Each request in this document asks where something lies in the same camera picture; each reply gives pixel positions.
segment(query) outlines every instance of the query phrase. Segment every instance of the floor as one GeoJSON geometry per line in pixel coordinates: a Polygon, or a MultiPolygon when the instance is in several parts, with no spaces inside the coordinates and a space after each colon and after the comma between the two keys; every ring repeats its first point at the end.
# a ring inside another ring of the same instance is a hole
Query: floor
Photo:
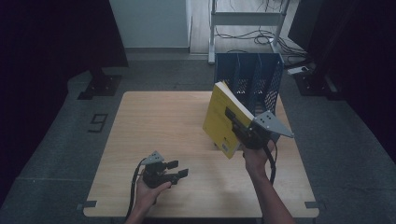
{"type": "MultiPolygon", "coordinates": [[[[219,0],[218,4],[224,10],[248,8],[245,4],[238,6],[238,2],[242,1],[219,0]]],[[[256,5],[250,9],[256,10],[262,1],[254,2],[256,5]]],[[[207,8],[207,2],[200,7],[207,8]]],[[[200,13],[199,18],[206,18],[205,10],[194,12],[200,13]]],[[[262,50],[249,41],[235,41],[243,44],[222,47],[223,40],[219,39],[217,48],[219,51],[262,50]]],[[[122,223],[123,217],[85,217],[82,213],[120,99],[126,91],[210,91],[215,71],[207,63],[207,42],[203,40],[194,46],[191,42],[191,53],[127,53],[128,68],[104,69],[107,75],[122,76],[112,97],[78,100],[91,76],[85,72],[69,80],[64,106],[15,180],[1,207],[0,223],[122,223]],[[107,114],[106,125],[100,133],[89,133],[88,130],[97,128],[92,124],[95,114],[107,114]]],[[[293,77],[286,71],[279,91],[320,210],[318,217],[296,218],[296,222],[395,224],[396,167],[359,116],[344,101],[301,96],[293,77]]],[[[147,222],[256,223],[256,220],[149,219],[147,222]]]]}

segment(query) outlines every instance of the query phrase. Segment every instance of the book cover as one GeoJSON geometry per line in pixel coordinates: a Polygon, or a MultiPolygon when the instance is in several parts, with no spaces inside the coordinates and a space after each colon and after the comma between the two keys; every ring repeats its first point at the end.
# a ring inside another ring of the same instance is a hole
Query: book cover
{"type": "Polygon", "coordinates": [[[232,122],[225,115],[227,107],[246,127],[254,118],[236,99],[225,83],[217,82],[210,97],[203,129],[224,155],[230,159],[239,148],[240,142],[233,133],[232,122]]]}

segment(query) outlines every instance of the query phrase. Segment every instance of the wooden table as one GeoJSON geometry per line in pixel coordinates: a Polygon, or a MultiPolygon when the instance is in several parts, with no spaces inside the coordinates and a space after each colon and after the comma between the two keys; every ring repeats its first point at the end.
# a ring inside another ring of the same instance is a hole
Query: wooden table
{"type": "MultiPolygon", "coordinates": [[[[242,152],[228,160],[202,125],[211,91],[130,91],[123,95],[85,207],[87,217],[124,217],[137,164],[157,150],[189,175],[163,192],[148,217],[261,217],[242,152]]],[[[289,127],[280,98],[276,115],[289,127]]],[[[274,187],[294,217],[317,217],[294,139],[278,141],[274,187]]]]}

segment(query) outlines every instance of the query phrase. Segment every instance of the black metal stand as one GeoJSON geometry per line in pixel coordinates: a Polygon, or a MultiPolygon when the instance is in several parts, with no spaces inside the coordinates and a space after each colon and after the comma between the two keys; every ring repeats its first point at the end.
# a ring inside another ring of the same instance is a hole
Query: black metal stand
{"type": "Polygon", "coordinates": [[[121,76],[106,76],[102,68],[90,69],[92,80],[79,100],[91,100],[93,96],[114,96],[120,84],[121,76]]]}

